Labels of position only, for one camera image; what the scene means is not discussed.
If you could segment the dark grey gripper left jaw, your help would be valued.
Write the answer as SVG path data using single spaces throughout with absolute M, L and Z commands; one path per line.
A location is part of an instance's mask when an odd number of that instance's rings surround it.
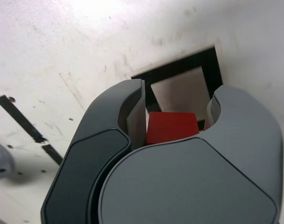
M 97 224 L 102 185 L 132 150 L 128 117 L 144 106 L 145 82 L 122 81 L 93 100 L 83 115 L 41 209 L 44 224 Z

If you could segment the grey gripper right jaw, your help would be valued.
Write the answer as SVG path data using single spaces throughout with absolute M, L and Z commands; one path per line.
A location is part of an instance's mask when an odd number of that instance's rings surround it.
M 102 224 L 276 224 L 283 194 L 283 137 L 244 90 L 221 86 L 214 124 L 190 138 L 134 150 L 107 176 Z

